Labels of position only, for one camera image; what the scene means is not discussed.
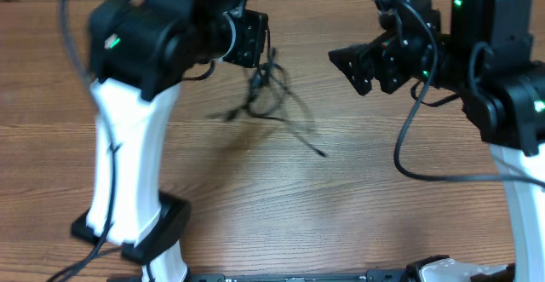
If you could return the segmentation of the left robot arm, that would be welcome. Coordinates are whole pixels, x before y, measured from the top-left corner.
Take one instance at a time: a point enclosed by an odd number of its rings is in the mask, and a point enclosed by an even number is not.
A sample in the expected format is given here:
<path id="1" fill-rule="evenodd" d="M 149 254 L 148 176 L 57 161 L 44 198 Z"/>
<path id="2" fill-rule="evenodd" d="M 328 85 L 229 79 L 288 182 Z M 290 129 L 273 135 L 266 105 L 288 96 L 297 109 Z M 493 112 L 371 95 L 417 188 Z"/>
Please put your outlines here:
<path id="1" fill-rule="evenodd" d="M 246 2 L 106 0 L 89 17 L 83 63 L 60 0 L 66 51 L 97 108 L 94 197 L 72 233 L 118 245 L 144 281 L 189 278 L 180 237 L 191 206 L 158 187 L 164 137 L 189 69 L 258 66 L 268 18 Z"/>

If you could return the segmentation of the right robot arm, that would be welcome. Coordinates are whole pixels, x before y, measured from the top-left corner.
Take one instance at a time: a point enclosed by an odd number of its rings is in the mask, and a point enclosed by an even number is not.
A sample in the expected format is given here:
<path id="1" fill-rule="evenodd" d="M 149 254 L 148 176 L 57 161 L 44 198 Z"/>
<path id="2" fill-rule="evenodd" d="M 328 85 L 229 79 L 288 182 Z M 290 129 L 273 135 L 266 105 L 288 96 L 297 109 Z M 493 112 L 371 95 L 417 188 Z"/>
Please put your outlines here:
<path id="1" fill-rule="evenodd" d="M 541 281 L 544 278 L 544 65 L 531 59 L 532 0 L 450 0 L 450 31 L 432 0 L 374 0 L 382 34 L 329 53 L 360 95 L 377 81 L 391 94 L 411 83 L 416 106 L 430 88 L 461 100 L 490 147 L 504 186 L 515 259 L 507 265 L 430 256 L 391 281 Z"/>

